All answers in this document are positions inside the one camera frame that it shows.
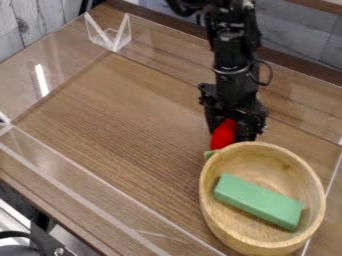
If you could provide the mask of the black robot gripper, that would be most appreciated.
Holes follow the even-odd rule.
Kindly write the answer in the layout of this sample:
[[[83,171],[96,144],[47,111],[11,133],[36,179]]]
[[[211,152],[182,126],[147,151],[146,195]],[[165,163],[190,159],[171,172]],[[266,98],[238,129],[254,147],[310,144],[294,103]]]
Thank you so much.
[[[233,102],[219,96],[219,89],[214,84],[201,83],[199,104],[205,108],[210,133],[221,123],[233,119],[237,121],[235,141],[254,141],[257,135],[265,132],[269,109],[253,93],[245,99]]]

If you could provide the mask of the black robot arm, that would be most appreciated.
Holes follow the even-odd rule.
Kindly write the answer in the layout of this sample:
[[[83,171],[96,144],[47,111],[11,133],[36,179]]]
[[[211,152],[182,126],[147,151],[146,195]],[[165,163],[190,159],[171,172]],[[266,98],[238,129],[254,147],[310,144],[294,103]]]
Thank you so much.
[[[211,133],[211,149],[253,141],[265,132],[267,107],[258,99],[261,68],[269,63],[257,57],[261,31],[255,0],[166,0],[182,17],[199,14],[205,20],[214,53],[215,82],[198,85],[199,103]]]

